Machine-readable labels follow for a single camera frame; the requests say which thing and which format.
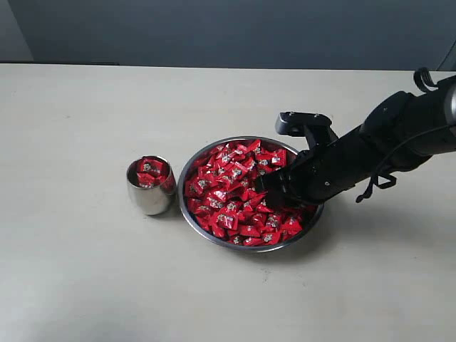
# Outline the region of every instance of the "bowl rim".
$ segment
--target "bowl rim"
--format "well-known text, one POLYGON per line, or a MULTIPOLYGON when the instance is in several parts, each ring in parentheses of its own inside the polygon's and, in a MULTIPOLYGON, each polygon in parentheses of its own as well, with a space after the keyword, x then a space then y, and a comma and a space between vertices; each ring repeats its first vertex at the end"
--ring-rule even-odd
POLYGON ((268 143, 280 145, 281 147, 287 149, 289 152, 291 152, 291 153, 293 153, 295 155, 298 154, 298 150, 297 149, 295 149, 295 148, 293 148, 293 147, 291 147, 291 146, 289 146, 287 144, 284 144, 284 143, 282 143, 280 141, 277 141, 277 140, 274 140, 274 139, 265 138, 265 137, 259 137, 259 136, 255 136, 255 135, 241 135, 241 136, 237 136, 237 137, 230 137, 230 138, 221 139, 221 140, 218 140, 216 142, 213 142, 212 144, 209 144, 209 145, 205 146, 204 148, 202 148, 201 150, 196 152, 189 159, 189 161, 187 162, 187 164, 185 164, 185 166, 183 167, 183 169, 182 169, 182 171, 180 173, 179 182, 177 183, 177 193, 179 195, 179 207, 180 207, 180 211, 182 212, 182 215, 184 216, 184 218, 188 222, 188 224, 199 235, 201 235, 205 239, 208 239, 209 241, 211 241, 211 242, 213 242, 215 244, 218 244, 219 246, 227 247, 227 248, 234 249, 234 250, 237 250, 237 251, 257 252, 258 253, 258 252, 274 251, 274 250, 289 246, 290 244, 298 241, 300 238, 302 238, 304 235, 306 235, 311 230, 311 228, 315 225, 315 223, 317 223, 317 221, 320 218, 321 213, 323 211, 324 204, 320 204, 317 207, 317 210, 316 210, 315 214, 310 219, 310 221, 307 222, 306 227, 302 231, 300 231, 297 235, 292 237, 291 239, 282 241, 279 244, 272 244, 270 246, 253 246, 253 247, 250 247, 250 246, 241 246, 241 245, 237 245, 237 244, 230 244, 229 242, 223 241, 223 240, 219 239, 218 237, 215 237, 215 236, 209 234, 208 232, 206 232, 205 230, 203 230, 203 228, 201 228, 199 226, 198 222, 196 222, 193 219, 192 215, 188 211, 187 205, 185 204, 185 196, 184 196, 184 193, 185 193, 185 176, 187 175, 187 172, 190 169, 190 166, 193 164, 193 162, 203 152, 206 152, 206 151, 214 148, 215 146, 221 145, 223 143, 228 143, 228 142, 234 141, 234 140, 256 140, 256 139, 260 139, 260 140, 268 142, 268 143))

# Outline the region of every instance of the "tabletop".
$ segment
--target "tabletop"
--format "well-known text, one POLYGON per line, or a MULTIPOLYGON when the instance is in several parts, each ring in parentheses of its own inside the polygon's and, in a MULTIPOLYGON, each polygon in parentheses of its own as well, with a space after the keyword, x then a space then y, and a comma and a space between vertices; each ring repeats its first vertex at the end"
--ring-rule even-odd
MULTIPOLYGON (((125 171, 142 155, 177 176, 202 147, 277 139, 280 111, 343 135, 411 72, 0 65, 0 340, 451 341, 456 155, 362 182, 279 251, 201 238, 177 205, 147 217, 125 171)), ((435 80, 452 75, 433 73, 435 80)))

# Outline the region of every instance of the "candy pile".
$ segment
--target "candy pile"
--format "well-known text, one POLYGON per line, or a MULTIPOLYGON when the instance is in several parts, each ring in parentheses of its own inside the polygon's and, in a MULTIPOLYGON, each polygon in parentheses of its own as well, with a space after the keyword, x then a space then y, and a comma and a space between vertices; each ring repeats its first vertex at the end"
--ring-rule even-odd
POLYGON ((290 239, 316 207, 277 212, 267 207, 266 193, 253 188, 257 176, 285 165, 286 151, 268 151, 260 140, 214 147, 193 164, 195 173, 185 182, 187 208, 201 228, 232 244, 265 246, 290 239))
POLYGON ((136 165, 140 187, 156 187, 162 184, 170 173, 166 162, 154 157, 142 157, 136 165))

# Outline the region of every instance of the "black cable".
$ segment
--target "black cable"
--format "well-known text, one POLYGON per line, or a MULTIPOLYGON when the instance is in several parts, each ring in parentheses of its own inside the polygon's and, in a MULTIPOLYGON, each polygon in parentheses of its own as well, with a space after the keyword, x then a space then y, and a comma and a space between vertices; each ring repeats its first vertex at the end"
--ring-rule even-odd
POLYGON ((426 135, 426 134, 429 134, 429 133, 433 133, 433 132, 436 132, 438 130, 444 130, 446 128, 451 128, 451 127, 455 127, 456 125, 444 125, 444 126, 440 126, 440 127, 436 127, 436 128, 432 128, 430 130, 425 130, 424 132, 421 132, 421 133, 418 133, 418 134, 415 134, 413 136, 411 136, 410 138, 402 141, 399 145, 397 145, 396 147, 394 147, 377 165, 377 167, 374 169, 374 172, 372 174, 372 176, 370 176, 370 181, 369 181, 369 184, 366 188, 366 190, 364 191, 363 194, 359 195, 357 198, 356 198, 356 203, 359 203, 361 202, 362 200, 364 199, 368 199, 371 195, 372 195, 372 192, 373 192, 373 186, 374 184, 376 184, 378 186, 378 176, 381 176, 382 175, 379 175, 379 173, 381 172, 382 170, 382 167, 384 166, 384 164, 394 155, 394 153, 399 150, 402 146, 404 146, 405 144, 409 143, 411 140, 413 139, 416 139, 416 138, 419 138, 423 135, 426 135))

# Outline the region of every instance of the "stainless steel bowl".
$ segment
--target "stainless steel bowl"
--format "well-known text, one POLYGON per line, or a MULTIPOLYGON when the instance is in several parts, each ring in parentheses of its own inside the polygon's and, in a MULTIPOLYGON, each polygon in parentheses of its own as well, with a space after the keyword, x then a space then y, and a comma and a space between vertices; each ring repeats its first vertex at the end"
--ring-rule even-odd
POLYGON ((246 252, 268 252, 268 251, 274 251, 276 249, 283 248, 285 246, 289 246, 290 244, 298 241, 300 238, 302 238, 318 221, 320 218, 321 212, 323 211, 323 204, 319 205, 314 216, 311 218, 309 222, 306 223, 306 226, 304 229, 299 232, 297 235, 292 237, 291 239, 285 240, 279 244, 273 244, 271 246, 257 246, 257 247, 249 247, 249 246, 239 246, 237 244, 230 244, 229 242, 225 242, 217 237, 212 236, 208 232, 204 231, 203 228, 201 228, 198 225, 198 222, 194 219, 192 214, 188 211, 187 208, 187 203, 185 201, 185 180, 193 173, 196 171, 196 167, 193 165, 195 160, 198 160, 200 158, 203 158, 205 155, 209 154, 209 151, 214 148, 215 146, 218 145, 224 145, 227 144, 228 142, 231 141, 243 141, 246 143, 252 143, 254 140, 260 139, 263 146, 269 150, 276 150, 278 148, 284 148, 287 151, 287 160, 293 160, 296 155, 298 154, 298 151, 295 150, 294 148, 283 144, 282 142, 268 139, 268 138, 263 138, 263 137, 233 137, 233 138, 226 138, 222 139, 219 141, 216 141, 204 148, 202 148, 200 151, 196 152, 195 155, 190 158, 190 160, 187 162, 187 164, 184 166, 184 169, 182 170, 182 173, 180 174, 179 177, 179 184, 177 185, 177 193, 179 195, 179 205, 180 205, 180 210, 182 211, 182 214, 184 215, 185 219, 187 222, 192 226, 192 228, 201 236, 204 238, 208 239, 211 242, 214 242, 215 244, 218 244, 223 247, 227 247, 230 249, 236 249, 238 251, 246 251, 246 252))

